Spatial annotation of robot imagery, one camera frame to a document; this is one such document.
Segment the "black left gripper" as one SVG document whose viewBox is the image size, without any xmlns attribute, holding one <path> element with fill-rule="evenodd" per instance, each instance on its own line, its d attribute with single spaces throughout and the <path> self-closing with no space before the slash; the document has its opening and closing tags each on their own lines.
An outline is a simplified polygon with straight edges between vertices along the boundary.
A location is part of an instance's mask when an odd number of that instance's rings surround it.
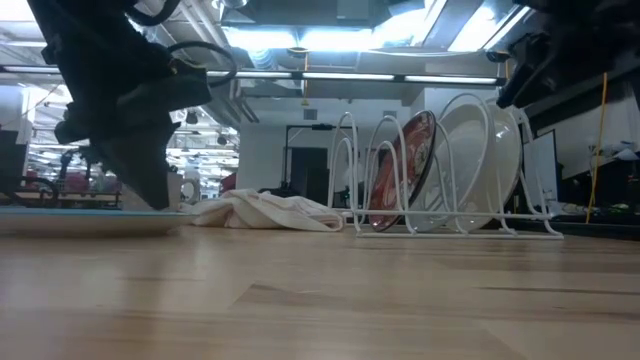
<svg viewBox="0 0 640 360">
<path fill-rule="evenodd" d="M 169 114 L 212 100 L 207 70 L 171 48 L 53 48 L 72 101 L 54 133 L 91 141 L 100 161 L 154 210 L 169 207 Z"/>
</svg>

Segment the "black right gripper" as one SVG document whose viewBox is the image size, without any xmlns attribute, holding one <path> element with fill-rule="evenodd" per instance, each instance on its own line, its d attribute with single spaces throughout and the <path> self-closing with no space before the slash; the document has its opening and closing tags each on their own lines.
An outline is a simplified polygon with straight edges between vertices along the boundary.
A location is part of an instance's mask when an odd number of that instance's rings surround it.
<svg viewBox="0 0 640 360">
<path fill-rule="evenodd" d="M 526 34 L 508 48 L 516 67 L 496 105 L 523 108 L 616 67 L 626 55 L 640 58 L 640 36 Z"/>
</svg>

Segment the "white ceramic plate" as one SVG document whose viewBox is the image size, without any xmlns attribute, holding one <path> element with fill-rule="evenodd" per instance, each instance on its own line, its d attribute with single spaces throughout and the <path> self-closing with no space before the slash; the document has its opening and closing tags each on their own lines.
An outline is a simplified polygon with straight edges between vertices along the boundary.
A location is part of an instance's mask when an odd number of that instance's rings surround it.
<svg viewBox="0 0 640 360">
<path fill-rule="evenodd" d="M 471 232 L 483 227 L 486 217 L 473 217 L 483 206 L 474 193 L 481 184 L 483 156 L 487 149 L 485 114 L 478 105 L 463 104 L 451 109 L 436 125 L 433 160 L 409 218 L 418 233 L 441 227 Z M 447 211 L 469 215 L 449 217 Z"/>
<path fill-rule="evenodd" d="M 486 217 L 489 223 L 488 215 L 504 207 L 517 185 L 522 145 L 514 115 L 493 102 L 488 103 L 487 108 L 494 120 L 495 140 L 483 156 L 482 181 L 474 195 L 484 208 L 482 212 L 475 212 L 475 217 Z"/>
</svg>

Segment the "blue speckled plate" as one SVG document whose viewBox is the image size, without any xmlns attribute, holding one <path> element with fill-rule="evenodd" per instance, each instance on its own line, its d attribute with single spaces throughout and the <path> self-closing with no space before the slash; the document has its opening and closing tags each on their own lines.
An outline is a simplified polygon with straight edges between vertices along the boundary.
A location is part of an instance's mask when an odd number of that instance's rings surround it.
<svg viewBox="0 0 640 360">
<path fill-rule="evenodd" d="M 165 234 L 189 225 L 182 212 L 0 207 L 0 234 L 19 236 L 133 236 Z"/>
</svg>

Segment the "red floral plate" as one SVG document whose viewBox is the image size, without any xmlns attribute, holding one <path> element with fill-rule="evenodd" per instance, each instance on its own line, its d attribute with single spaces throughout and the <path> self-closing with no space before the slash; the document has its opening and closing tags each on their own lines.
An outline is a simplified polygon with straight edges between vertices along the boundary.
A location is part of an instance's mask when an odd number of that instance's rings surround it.
<svg viewBox="0 0 640 360">
<path fill-rule="evenodd" d="M 369 146 L 374 152 L 366 162 L 366 201 L 369 224 L 378 233 L 396 225 L 402 213 L 416 201 L 434 158 L 436 116 L 429 110 L 415 115 L 405 125 L 386 115 L 379 121 L 394 126 L 393 141 Z"/>
</svg>

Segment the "grey speckled mug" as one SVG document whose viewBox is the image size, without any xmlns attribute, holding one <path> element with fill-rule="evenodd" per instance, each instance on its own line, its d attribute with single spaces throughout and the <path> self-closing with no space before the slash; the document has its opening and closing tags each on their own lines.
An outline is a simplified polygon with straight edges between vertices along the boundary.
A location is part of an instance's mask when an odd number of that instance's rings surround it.
<svg viewBox="0 0 640 360">
<path fill-rule="evenodd" d="M 178 212 L 184 204 L 194 204 L 200 199 L 200 184 L 197 179 L 169 172 L 167 174 L 167 194 L 169 204 L 161 212 Z M 121 189 L 121 209 L 124 211 L 154 211 L 131 188 L 123 185 Z"/>
</svg>

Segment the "white striped dish towel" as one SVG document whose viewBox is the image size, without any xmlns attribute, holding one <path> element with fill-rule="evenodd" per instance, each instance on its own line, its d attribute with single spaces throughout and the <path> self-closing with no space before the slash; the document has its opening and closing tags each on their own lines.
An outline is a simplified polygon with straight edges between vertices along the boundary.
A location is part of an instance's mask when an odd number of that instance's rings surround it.
<svg viewBox="0 0 640 360">
<path fill-rule="evenodd" d="M 315 201 L 254 189 L 230 190 L 218 198 L 182 204 L 180 211 L 193 215 L 192 224 L 199 227 L 339 232 L 345 225 L 340 213 Z"/>
</svg>

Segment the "long ceiling light bar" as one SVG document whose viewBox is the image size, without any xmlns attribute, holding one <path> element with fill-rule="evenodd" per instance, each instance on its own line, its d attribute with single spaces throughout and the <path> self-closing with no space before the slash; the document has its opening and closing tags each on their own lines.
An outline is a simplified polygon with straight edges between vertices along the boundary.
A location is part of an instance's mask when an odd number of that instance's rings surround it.
<svg viewBox="0 0 640 360">
<path fill-rule="evenodd" d="M 0 65 L 0 73 L 60 75 L 57 67 Z M 208 70 L 207 76 L 222 79 L 227 71 Z M 367 74 L 341 72 L 309 72 L 309 71 L 237 71 L 236 79 L 248 80 L 335 80 L 335 81 L 373 81 L 416 84 L 443 84 L 460 86 L 497 87 L 506 83 L 505 78 L 471 77 L 451 75 L 404 75 L 404 74 Z"/>
</svg>

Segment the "black metal rig frame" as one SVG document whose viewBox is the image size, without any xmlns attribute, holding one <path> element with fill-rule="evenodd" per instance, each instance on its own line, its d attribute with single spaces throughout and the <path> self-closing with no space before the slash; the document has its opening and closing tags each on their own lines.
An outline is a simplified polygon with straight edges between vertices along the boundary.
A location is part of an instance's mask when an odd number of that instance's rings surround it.
<svg viewBox="0 0 640 360">
<path fill-rule="evenodd" d="M 337 127 L 331 124 L 319 123 L 314 125 L 287 125 L 285 127 L 285 145 L 283 149 L 282 178 L 280 181 L 281 189 L 291 189 L 288 171 L 289 171 L 289 143 L 292 140 L 292 138 L 289 137 L 289 132 L 292 129 L 299 129 L 300 131 L 307 130 L 307 129 L 311 131 L 333 131 L 334 129 L 337 129 L 337 128 L 339 128 L 340 130 L 346 130 L 348 129 L 348 126 Z"/>
</svg>

